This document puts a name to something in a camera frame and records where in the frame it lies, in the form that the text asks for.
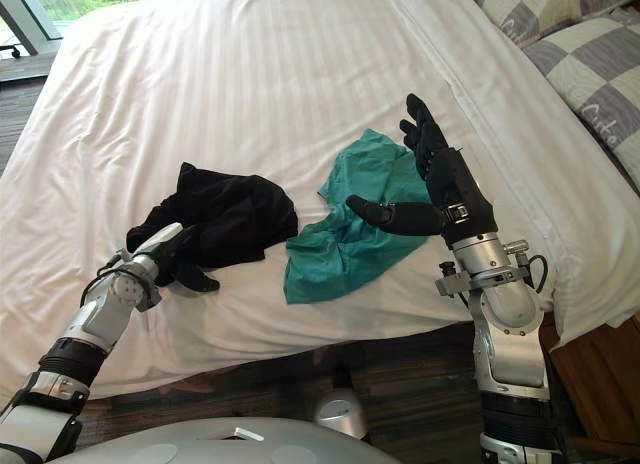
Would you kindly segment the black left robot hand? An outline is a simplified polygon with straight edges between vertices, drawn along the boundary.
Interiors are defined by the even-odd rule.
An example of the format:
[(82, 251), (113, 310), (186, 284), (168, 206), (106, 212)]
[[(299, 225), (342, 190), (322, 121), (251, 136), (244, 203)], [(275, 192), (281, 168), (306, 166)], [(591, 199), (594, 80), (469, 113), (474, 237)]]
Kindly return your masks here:
[(197, 234), (197, 226), (184, 228), (178, 222), (168, 224), (133, 251), (133, 260), (147, 264), (146, 270), (157, 287), (178, 283), (194, 293), (218, 291), (219, 281), (209, 277), (191, 255), (191, 244)]

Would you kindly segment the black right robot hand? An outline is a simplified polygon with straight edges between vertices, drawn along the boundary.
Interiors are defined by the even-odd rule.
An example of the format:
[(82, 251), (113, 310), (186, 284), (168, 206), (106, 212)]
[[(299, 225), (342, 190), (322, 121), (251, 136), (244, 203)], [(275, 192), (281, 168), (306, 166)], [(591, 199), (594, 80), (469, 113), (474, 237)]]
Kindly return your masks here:
[(426, 185), (428, 203), (379, 204), (358, 195), (347, 206), (366, 223), (404, 236), (436, 236), (446, 245), (496, 233), (493, 207), (484, 197), (461, 152), (446, 141), (427, 105), (416, 95), (406, 98), (409, 120), (400, 121), (404, 145), (413, 153)]

